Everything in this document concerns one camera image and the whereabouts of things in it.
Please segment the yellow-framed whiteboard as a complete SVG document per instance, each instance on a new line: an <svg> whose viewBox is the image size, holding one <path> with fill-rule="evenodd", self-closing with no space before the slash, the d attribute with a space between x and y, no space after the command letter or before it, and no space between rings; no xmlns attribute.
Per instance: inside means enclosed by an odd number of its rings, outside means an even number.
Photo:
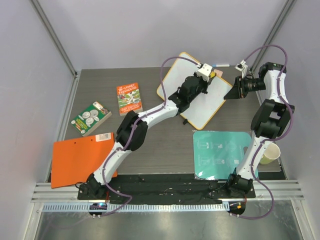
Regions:
<svg viewBox="0 0 320 240"><path fill-rule="evenodd" d="M178 58L169 60L173 62L167 74L163 75L163 85L156 91L162 99L169 98L182 86L187 77L191 77L198 70L194 63L199 61L186 52L178 55ZM224 96L232 86L226 80L215 76L208 86L207 94L200 93L190 103L189 108L179 115L186 119L195 129L202 130L212 117L225 103Z"/></svg>

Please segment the yellow bone-shaped eraser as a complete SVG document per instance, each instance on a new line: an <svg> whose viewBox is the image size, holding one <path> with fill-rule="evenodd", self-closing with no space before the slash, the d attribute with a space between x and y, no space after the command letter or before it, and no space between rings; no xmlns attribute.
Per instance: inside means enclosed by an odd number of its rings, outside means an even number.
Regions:
<svg viewBox="0 0 320 240"><path fill-rule="evenodd" d="M216 75L217 75L217 74L216 74L214 71L212 71L212 72L210 73L210 78L213 79Z"/></svg>

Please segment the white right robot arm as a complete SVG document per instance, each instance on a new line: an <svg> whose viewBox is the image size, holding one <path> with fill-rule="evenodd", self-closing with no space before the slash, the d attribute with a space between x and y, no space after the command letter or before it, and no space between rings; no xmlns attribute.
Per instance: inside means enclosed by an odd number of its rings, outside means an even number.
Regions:
<svg viewBox="0 0 320 240"><path fill-rule="evenodd" d="M226 182L226 193L233 198L248 194L253 187L255 171L271 142L283 136L295 111L285 96L286 67L267 62L262 65L257 78L244 74L237 76L225 100L245 98L248 93L266 91L266 99L254 115L250 129L251 143L242 162L234 169Z"/></svg>

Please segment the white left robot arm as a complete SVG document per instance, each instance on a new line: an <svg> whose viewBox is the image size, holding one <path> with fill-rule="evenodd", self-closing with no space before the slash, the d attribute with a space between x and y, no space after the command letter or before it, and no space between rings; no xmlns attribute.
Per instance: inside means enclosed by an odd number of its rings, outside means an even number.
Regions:
<svg viewBox="0 0 320 240"><path fill-rule="evenodd" d="M208 87L215 76L214 72L204 75L197 71L186 77L177 91L166 98L163 104L140 113L133 110L128 112L116 131L117 136L111 152L79 187L79 193L83 194L85 199L103 199L113 174L130 153L142 146L148 129L186 111L198 95L208 93Z"/></svg>

